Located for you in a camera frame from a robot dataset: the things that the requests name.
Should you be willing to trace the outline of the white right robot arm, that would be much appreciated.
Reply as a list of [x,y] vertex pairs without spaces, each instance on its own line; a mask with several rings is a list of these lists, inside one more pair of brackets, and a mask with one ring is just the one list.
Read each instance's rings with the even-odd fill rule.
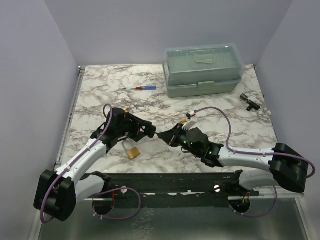
[[180,123],[157,136],[168,146],[181,147],[191,153],[208,167],[251,168],[252,171],[242,172],[230,183],[230,191],[236,196],[247,190],[269,186],[280,186],[294,193],[305,191],[309,164],[284,143],[266,149],[228,149],[223,144],[209,141],[199,128],[184,129]]

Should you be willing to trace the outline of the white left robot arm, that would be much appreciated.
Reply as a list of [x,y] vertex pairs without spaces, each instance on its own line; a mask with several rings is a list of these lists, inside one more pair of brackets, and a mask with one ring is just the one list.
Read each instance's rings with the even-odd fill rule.
[[45,170],[39,177],[33,206],[40,211],[43,224],[57,219],[67,220],[76,204],[92,195],[107,197],[111,191],[108,176],[96,172],[82,179],[87,170],[118,144],[131,139],[139,142],[153,138],[156,127],[122,108],[112,107],[104,113],[105,122],[94,131],[89,141],[71,160],[56,170]]

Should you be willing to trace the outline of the black padlock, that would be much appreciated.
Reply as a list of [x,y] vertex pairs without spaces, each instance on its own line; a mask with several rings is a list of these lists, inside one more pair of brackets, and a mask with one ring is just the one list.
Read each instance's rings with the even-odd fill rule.
[[144,129],[145,134],[149,137],[149,138],[153,138],[156,134],[156,127],[154,125],[147,125]]

